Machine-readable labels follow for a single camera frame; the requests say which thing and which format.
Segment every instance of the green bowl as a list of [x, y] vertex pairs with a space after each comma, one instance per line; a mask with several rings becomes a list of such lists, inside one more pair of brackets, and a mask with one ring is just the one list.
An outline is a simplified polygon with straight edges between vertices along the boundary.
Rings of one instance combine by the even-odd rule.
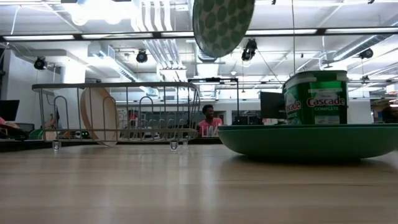
[[285, 129], [285, 128], [332, 128], [332, 127], [397, 127], [398, 124], [298, 124], [298, 125], [222, 125], [220, 131], [252, 130], [252, 129]]
[[398, 148], [398, 126], [383, 124], [237, 130], [219, 127], [218, 136], [234, 152], [268, 159], [363, 159]]
[[218, 58], [232, 52], [249, 28], [254, 0], [195, 0], [192, 26], [199, 48]]

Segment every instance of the pink shirt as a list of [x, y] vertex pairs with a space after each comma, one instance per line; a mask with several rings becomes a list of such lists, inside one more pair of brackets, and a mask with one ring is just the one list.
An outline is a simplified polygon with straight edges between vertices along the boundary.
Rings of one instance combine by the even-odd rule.
[[0, 117], [0, 124], [6, 124], [6, 121]]
[[207, 136], [207, 137], [217, 136], [217, 130], [219, 125], [223, 125], [223, 120], [221, 120], [220, 118], [213, 118], [211, 124], [207, 123], [206, 120], [200, 121], [198, 124], [199, 134], [201, 136]]

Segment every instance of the table surface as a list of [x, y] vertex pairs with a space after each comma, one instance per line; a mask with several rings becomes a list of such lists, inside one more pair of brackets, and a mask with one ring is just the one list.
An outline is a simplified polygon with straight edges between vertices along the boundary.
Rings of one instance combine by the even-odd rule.
[[250, 161], [223, 145], [0, 154], [0, 223], [394, 223], [398, 153], [347, 164]]

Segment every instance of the computer monitor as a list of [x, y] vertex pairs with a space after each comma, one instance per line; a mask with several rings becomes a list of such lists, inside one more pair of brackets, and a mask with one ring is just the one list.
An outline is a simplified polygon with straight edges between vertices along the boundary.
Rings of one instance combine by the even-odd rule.
[[19, 100], [0, 100], [0, 117], [5, 121], [15, 121]]
[[283, 93], [260, 92], [261, 118], [286, 119]]

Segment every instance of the dotted plate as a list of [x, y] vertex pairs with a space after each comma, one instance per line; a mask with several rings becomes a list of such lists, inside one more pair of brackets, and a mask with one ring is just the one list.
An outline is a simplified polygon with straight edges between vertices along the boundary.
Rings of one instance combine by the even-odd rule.
[[255, 0], [195, 0], [193, 33], [210, 57], [224, 57], [242, 41], [249, 28]]

